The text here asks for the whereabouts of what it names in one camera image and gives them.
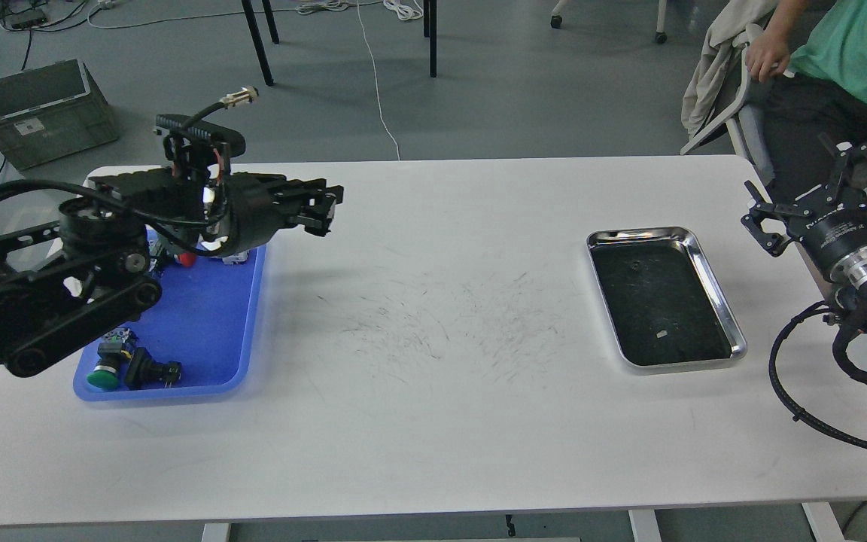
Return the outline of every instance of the gray floor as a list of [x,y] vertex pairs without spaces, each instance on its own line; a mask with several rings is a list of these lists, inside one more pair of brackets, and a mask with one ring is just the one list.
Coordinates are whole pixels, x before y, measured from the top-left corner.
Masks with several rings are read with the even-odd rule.
[[[278,9],[295,4],[274,1]],[[654,0],[578,1],[564,12],[560,31],[548,25],[553,4],[441,0],[436,79],[427,76],[427,42],[419,21],[402,23],[381,6],[361,9],[376,56],[383,117],[403,159],[677,154],[686,140],[681,96],[701,37],[723,1],[671,0],[664,45],[653,43]],[[52,0],[45,10],[57,18],[74,6]],[[233,0],[126,0],[103,11],[96,24],[216,14],[238,6]],[[248,150],[240,163],[396,159],[379,122],[374,71],[357,10],[310,17],[280,13],[278,26],[282,44],[268,49],[278,82],[272,89],[262,85],[242,15],[35,33],[28,67],[82,59],[113,104],[121,137],[21,174],[7,167],[3,178],[81,182],[99,166],[163,163],[151,134],[155,114],[190,114],[243,85],[258,86],[259,102],[210,119],[245,135]],[[0,28],[0,77],[18,71],[27,40],[26,33]],[[726,141],[703,150],[729,151]],[[623,189],[623,179],[617,182]],[[60,200],[38,193],[4,203],[0,231],[50,220]],[[844,518],[852,507],[841,504],[837,512]],[[811,540],[797,505],[669,510],[658,519],[665,542]],[[623,512],[524,515],[516,516],[515,524],[518,536],[632,539]],[[867,518],[860,514],[856,524],[858,536],[867,537]],[[201,531],[192,524],[9,528],[0,529],[0,540],[190,541]],[[296,542],[503,538],[508,529],[503,516],[424,516],[256,522],[237,525],[234,535],[240,541]]]

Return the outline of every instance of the person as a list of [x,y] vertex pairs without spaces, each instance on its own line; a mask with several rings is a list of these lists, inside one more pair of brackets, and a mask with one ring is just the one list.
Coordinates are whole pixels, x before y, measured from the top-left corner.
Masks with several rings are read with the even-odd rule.
[[821,134],[836,144],[867,142],[867,0],[838,0],[808,42],[790,53],[792,28],[808,3],[780,0],[746,58],[753,79],[774,79],[764,137],[775,202],[792,202],[828,181],[834,157]]

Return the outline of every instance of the white table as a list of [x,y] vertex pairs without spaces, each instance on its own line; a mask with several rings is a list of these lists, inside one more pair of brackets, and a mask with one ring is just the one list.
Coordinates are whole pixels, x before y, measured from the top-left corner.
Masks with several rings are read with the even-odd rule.
[[[867,498],[867,452],[792,422],[768,384],[771,341],[818,293],[796,251],[775,260],[740,225],[742,159],[241,169],[347,189],[329,236],[269,244],[244,383],[94,404],[73,394],[73,360],[0,370],[0,525]],[[701,240],[749,343],[739,363],[623,366],[585,239],[664,226]],[[832,337],[799,328],[782,379],[867,439],[867,388]]]

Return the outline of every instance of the green button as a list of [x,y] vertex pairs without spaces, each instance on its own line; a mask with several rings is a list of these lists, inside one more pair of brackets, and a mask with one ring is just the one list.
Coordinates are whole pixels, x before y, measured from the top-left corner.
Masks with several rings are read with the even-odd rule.
[[116,377],[116,374],[109,373],[107,370],[94,370],[86,377],[86,382],[106,391],[113,391],[120,387],[120,379]]

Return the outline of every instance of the metal tray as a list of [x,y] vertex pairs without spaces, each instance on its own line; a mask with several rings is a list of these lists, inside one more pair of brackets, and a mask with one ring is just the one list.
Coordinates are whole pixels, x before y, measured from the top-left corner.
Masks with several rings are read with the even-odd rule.
[[627,363],[660,370],[744,356],[741,329],[694,233],[598,231],[588,252]]

